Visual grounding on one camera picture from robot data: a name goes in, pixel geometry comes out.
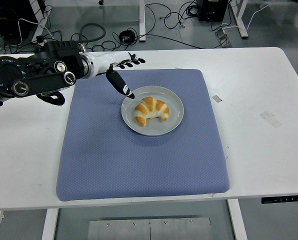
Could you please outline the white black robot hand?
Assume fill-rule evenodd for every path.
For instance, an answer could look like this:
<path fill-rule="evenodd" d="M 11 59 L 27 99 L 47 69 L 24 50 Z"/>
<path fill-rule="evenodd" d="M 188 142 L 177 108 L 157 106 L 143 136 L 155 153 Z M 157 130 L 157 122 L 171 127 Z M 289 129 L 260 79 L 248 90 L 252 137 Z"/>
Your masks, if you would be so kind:
<path fill-rule="evenodd" d="M 114 68 L 119 67 L 123 69 L 125 66 L 132 68 L 133 64 L 145 63 L 146 61 L 143 58 L 127 51 L 109 52 L 101 55 L 87 52 L 81 58 L 84 59 L 86 64 L 83 76 L 85 79 L 105 74 L 107 80 L 120 94 L 130 99 L 135 98 L 133 92 Z"/>

